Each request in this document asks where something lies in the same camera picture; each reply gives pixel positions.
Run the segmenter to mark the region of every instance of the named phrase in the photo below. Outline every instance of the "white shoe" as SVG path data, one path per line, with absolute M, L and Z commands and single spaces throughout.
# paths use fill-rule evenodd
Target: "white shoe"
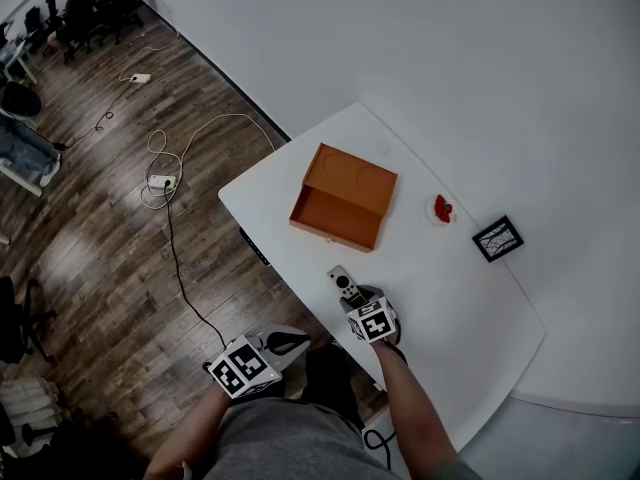
M 44 176 L 42 176 L 42 178 L 40 178 L 39 185 L 42 188 L 46 187 L 49 183 L 51 183 L 51 180 L 58 173 L 59 170 L 60 170 L 60 155 L 58 155 L 58 159 L 56 160 L 56 163 L 53 166 L 53 169 L 51 169 L 51 172 L 49 174 L 45 174 Z

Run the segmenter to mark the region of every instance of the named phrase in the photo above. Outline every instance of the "white remote control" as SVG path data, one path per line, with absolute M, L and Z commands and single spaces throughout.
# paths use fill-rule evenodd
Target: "white remote control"
M 352 308 L 357 309 L 367 303 L 367 299 L 362 296 L 356 283 L 340 265 L 329 270 L 327 275 L 338 291 L 340 291 L 340 296 L 344 297 Z

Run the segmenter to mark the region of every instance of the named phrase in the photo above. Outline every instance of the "orange box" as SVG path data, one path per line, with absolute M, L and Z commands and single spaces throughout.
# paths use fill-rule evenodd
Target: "orange box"
M 320 144 L 289 224 L 355 249 L 375 249 L 398 175 Z

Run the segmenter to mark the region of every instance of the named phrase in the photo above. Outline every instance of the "framed picture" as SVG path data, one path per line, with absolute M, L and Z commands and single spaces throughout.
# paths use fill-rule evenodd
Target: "framed picture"
M 506 216 L 480 231 L 472 240 L 488 262 L 497 260 L 524 243 Z

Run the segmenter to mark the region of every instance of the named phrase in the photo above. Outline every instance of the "black picture frame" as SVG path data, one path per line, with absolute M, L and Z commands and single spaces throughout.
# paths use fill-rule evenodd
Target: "black picture frame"
M 498 229 L 503 225 L 505 226 L 505 228 L 498 232 Z M 485 245 L 483 245 L 483 242 L 481 242 L 481 240 L 487 240 L 487 238 L 497 238 L 507 231 L 511 233 L 511 238 L 506 242 L 500 243 L 495 251 L 487 250 L 487 248 L 485 248 Z M 522 244 L 524 244 L 524 240 L 516 231 L 516 228 L 513 226 L 506 215 L 491 224 L 491 226 L 488 226 L 480 231 L 480 233 L 474 235 L 472 240 L 478 246 L 478 249 L 480 249 L 480 252 L 489 263 L 497 260 L 498 258 L 502 258 L 502 256 L 504 256 L 505 254 L 510 253 L 514 249 L 517 249 Z

